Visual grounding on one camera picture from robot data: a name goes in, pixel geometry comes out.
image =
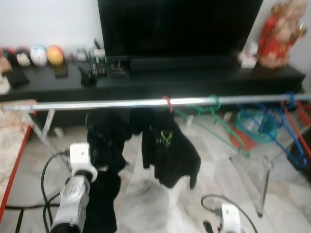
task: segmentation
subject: orange ball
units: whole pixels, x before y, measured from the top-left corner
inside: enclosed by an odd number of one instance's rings
[[[64,53],[58,46],[50,46],[47,50],[47,57],[51,65],[60,66],[64,63]]]

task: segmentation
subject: white tile floor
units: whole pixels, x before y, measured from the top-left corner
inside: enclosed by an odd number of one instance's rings
[[[254,203],[258,200],[263,166],[262,156],[274,157],[280,150],[274,144],[255,147],[251,159],[237,153],[214,136],[192,125],[187,127],[182,120],[183,133],[193,142],[201,156],[202,164],[194,190],[189,189],[188,178],[182,178],[169,190],[154,179],[153,170],[144,170],[141,160],[141,137],[133,136],[126,142],[123,155],[129,165],[120,172],[121,190],[115,200],[115,212],[119,233],[203,233],[202,221],[211,221],[217,232],[219,219],[200,205],[203,195],[223,194],[232,199],[250,215],[260,233],[308,233],[311,231],[311,186],[295,170],[285,156],[275,162],[268,186],[268,195],[263,218],[258,218]],[[228,133],[219,125],[209,127],[226,140]],[[52,140],[60,150],[70,143],[86,141],[85,127],[65,130],[65,137]],[[40,176],[49,157],[45,146],[34,136],[29,140],[20,162],[10,193],[8,204],[30,205],[42,203]],[[46,190],[49,196],[56,193],[66,180],[65,172],[53,161],[46,173]],[[219,203],[210,200],[207,204]],[[1,233],[15,231],[18,212],[5,211],[0,224]],[[250,224],[241,217],[246,233],[253,232]],[[21,233],[44,232],[42,210],[24,214]]]

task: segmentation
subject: black cable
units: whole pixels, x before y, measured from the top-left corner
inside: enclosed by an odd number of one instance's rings
[[[48,223],[47,223],[46,210],[50,208],[50,206],[51,206],[50,202],[58,196],[59,196],[59,193],[57,193],[56,195],[51,197],[51,199],[45,203],[44,208],[43,208],[43,222],[44,222],[44,227],[45,227],[45,230],[47,233],[49,233],[49,227],[48,227]]]
[[[64,155],[64,153],[63,153],[63,152],[60,152],[60,153],[57,153],[57,154],[51,156],[51,157],[49,158],[49,160],[46,162],[46,164],[44,165],[44,168],[43,168],[43,171],[42,171],[42,175],[41,175],[41,192],[42,192],[42,195],[43,195],[43,199],[44,199],[45,204],[48,202],[47,196],[46,196],[45,191],[44,191],[44,176],[45,176],[45,172],[46,172],[46,170],[47,170],[47,167],[48,167],[50,161],[51,161],[53,158],[55,158],[55,157],[57,157],[57,156],[60,156],[60,155]],[[52,213],[51,213],[50,207],[48,206],[47,208],[48,208],[48,214],[49,214],[49,218],[50,218],[50,224],[52,225],[52,223],[53,223]]]
[[[21,226],[21,221],[23,220],[24,216],[24,210],[20,210],[19,216],[18,216],[18,221],[15,229],[15,233],[19,233],[20,226]]]
[[[211,212],[214,212],[214,210],[211,210],[209,209],[208,207],[206,207],[204,204],[203,204],[203,201],[204,199],[206,198],[220,198],[220,199],[224,199],[226,201],[228,201],[229,203],[235,205],[243,214],[244,216],[247,218],[247,220],[250,222],[250,224],[252,225],[255,233],[258,233],[254,223],[252,222],[251,218],[244,212],[244,210],[242,210],[236,203],[234,203],[233,201],[229,200],[228,198],[222,196],[222,195],[217,195],[217,194],[208,194],[208,195],[205,195],[201,198],[201,205],[203,206],[204,209],[208,210],[208,211],[211,211]]]
[[[7,205],[5,206],[6,210],[34,210],[40,209],[44,207],[45,204],[38,204],[38,205],[29,205],[29,206],[17,206],[17,205]],[[59,204],[50,204],[50,207],[58,207]]]

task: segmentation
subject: black tv screen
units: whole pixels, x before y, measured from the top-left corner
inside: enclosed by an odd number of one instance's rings
[[[232,55],[262,0],[98,0],[107,57]]]

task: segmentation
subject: plastic hanger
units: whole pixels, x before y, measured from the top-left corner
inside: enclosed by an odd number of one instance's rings
[[[303,104],[299,100],[296,101],[296,105],[298,107],[298,114],[302,122],[306,126],[311,125],[311,105]]]
[[[306,143],[305,139],[303,138],[303,136],[300,133],[300,130],[298,129],[294,119],[292,118],[291,114],[288,111],[288,108],[286,107],[285,103],[282,101],[281,102],[281,106],[282,109],[285,113],[285,116],[288,118],[288,120],[290,121],[290,124],[292,125],[292,128],[294,129],[294,131],[296,132],[296,134],[298,135],[298,138],[302,144],[302,146],[304,147],[304,149],[306,150],[307,154],[309,155],[310,159],[311,159],[311,150],[308,146],[308,144]]]
[[[289,106],[287,106],[287,108],[292,108],[295,105],[295,100],[293,99],[293,95],[291,96],[292,102]],[[287,157],[298,167],[298,168],[305,168],[307,165],[307,160],[304,157],[304,152],[302,150],[302,147],[297,139],[297,137],[295,136],[295,134],[291,131],[291,129],[285,124],[285,115],[282,111],[282,108],[268,108],[267,106],[265,106],[264,104],[254,104],[254,106],[256,106],[257,108],[261,109],[264,112],[264,117],[274,123],[277,128],[281,128],[284,127],[285,130],[291,135],[291,137],[294,139],[295,144],[298,147],[300,156],[298,158],[294,158],[292,156],[292,154],[273,136],[271,135],[271,133],[269,132],[269,130],[267,130],[261,123],[259,123],[256,119],[254,119],[254,117],[247,112],[247,110],[244,109],[244,107],[242,105],[238,105],[238,107],[245,112],[245,114],[247,114],[247,116],[249,116],[250,119],[252,119],[258,126],[259,126],[259,130],[266,133],[267,135],[269,135],[269,137],[271,137],[271,139],[273,141],[275,141],[275,143],[286,153]]]
[[[223,120],[221,119],[220,117],[218,117],[216,115],[216,111],[219,110],[221,108],[221,104],[219,102],[219,99],[216,95],[210,95],[209,97],[211,98],[214,98],[216,103],[217,103],[217,106],[214,107],[214,106],[211,106],[211,107],[205,107],[205,108],[202,108],[202,107],[199,107],[199,106],[192,106],[191,108],[194,108],[196,110],[198,110],[198,116],[199,118],[201,118],[202,120],[204,120],[205,122],[209,122],[213,125],[216,125],[217,123],[221,124],[225,130],[233,135],[240,143],[240,147],[237,148],[238,152],[240,152],[242,150],[242,148],[244,147],[244,142],[242,141],[242,139],[230,128],[230,126]],[[210,112],[212,117],[213,117],[213,121],[210,121],[206,116],[203,116],[202,113],[206,113],[206,112]],[[250,156],[250,151],[245,151],[245,155],[247,157]]]
[[[163,97],[163,98],[168,102],[168,105],[170,107],[170,112],[174,111],[176,114],[178,114],[179,116],[181,116],[182,118],[184,118],[186,120],[190,117],[189,115],[187,115],[186,113],[184,113],[181,110],[177,109],[176,107],[174,107],[174,109],[173,109],[173,105],[171,104],[170,99],[168,97]],[[219,101],[217,101],[217,102],[218,102],[218,104],[217,104],[216,109],[219,109],[220,108],[220,103],[219,103]],[[220,137],[218,134],[216,134],[215,132],[210,130],[208,127],[206,127],[204,124],[202,124],[202,123],[200,123],[200,122],[198,122],[196,120],[193,120],[192,123],[195,124],[195,125],[198,125],[202,129],[204,129],[205,131],[207,131],[208,133],[213,135],[214,137],[218,138],[219,140],[221,140],[222,142],[224,142],[225,144],[227,144],[228,146],[230,146],[231,148],[236,150],[238,153],[242,154],[244,157],[249,157],[250,156],[250,152],[249,151],[241,150],[241,148],[244,146],[244,143],[243,143],[242,140],[241,140],[240,148],[236,148],[233,144],[231,144],[230,142],[228,142],[225,139],[223,139],[222,137]]]

